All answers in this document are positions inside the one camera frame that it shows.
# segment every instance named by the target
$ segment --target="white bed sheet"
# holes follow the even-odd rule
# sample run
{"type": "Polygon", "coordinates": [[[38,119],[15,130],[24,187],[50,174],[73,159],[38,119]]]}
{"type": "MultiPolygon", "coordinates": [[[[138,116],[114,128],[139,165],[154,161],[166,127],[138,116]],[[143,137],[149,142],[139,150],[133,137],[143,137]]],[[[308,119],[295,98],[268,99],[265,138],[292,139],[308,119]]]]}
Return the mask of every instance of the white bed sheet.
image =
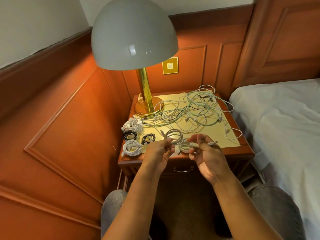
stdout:
{"type": "Polygon", "coordinates": [[[307,239],[320,239],[320,79],[241,87],[230,102],[265,180],[292,196],[307,239]]]}

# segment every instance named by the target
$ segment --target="table lamp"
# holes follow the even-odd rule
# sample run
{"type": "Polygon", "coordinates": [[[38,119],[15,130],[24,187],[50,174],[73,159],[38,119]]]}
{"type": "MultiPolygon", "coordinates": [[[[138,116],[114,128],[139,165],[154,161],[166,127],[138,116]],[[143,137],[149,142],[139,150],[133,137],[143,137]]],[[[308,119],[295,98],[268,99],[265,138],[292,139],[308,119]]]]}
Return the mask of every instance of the table lamp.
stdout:
{"type": "Polygon", "coordinates": [[[151,96],[146,67],[178,52],[176,32],[161,7],[150,0],[107,3],[94,21],[91,46],[99,67],[136,70],[143,98],[135,104],[136,114],[149,117],[160,110],[162,100],[151,96]]]}

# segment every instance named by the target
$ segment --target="brass lamp stem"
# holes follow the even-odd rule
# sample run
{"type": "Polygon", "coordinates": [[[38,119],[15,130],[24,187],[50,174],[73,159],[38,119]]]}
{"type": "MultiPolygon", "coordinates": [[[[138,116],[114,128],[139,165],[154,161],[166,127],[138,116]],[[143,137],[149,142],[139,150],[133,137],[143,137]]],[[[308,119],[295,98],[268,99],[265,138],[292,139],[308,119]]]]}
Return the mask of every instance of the brass lamp stem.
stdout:
{"type": "Polygon", "coordinates": [[[138,81],[139,81],[139,86],[143,98],[143,103],[144,107],[146,109],[146,112],[148,113],[153,113],[153,103],[152,103],[152,96],[150,92],[150,87],[149,87],[149,81],[148,81],[148,75],[147,75],[147,69],[140,68],[136,69],[136,73],[138,76],[138,81]]]}

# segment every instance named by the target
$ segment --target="drawer handle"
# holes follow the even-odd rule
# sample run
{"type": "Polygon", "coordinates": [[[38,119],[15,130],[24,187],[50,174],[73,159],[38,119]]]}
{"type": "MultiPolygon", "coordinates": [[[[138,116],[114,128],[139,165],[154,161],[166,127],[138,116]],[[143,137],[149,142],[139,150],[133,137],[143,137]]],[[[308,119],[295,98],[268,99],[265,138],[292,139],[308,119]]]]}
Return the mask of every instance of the drawer handle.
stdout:
{"type": "Polygon", "coordinates": [[[173,168],[173,171],[178,172],[178,173],[187,173],[187,172],[192,171],[193,168],[194,168],[194,166],[191,166],[189,170],[181,170],[181,171],[178,171],[177,168],[173,168]]]}

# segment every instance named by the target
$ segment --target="hand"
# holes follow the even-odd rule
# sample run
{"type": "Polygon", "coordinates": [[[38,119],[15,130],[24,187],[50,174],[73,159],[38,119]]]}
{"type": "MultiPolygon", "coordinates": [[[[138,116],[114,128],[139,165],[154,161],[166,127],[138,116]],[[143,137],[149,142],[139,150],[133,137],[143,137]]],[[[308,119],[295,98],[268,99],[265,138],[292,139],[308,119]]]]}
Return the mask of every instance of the hand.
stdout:
{"type": "Polygon", "coordinates": [[[209,146],[213,140],[207,135],[195,134],[187,139],[188,142],[198,143],[200,148],[191,147],[189,158],[194,160],[200,173],[213,186],[217,181],[232,174],[221,148],[218,145],[209,146]]]}
{"type": "Polygon", "coordinates": [[[175,145],[171,145],[172,139],[151,142],[147,145],[144,154],[142,167],[151,172],[157,173],[159,176],[166,168],[169,157],[175,152],[175,145]]]}

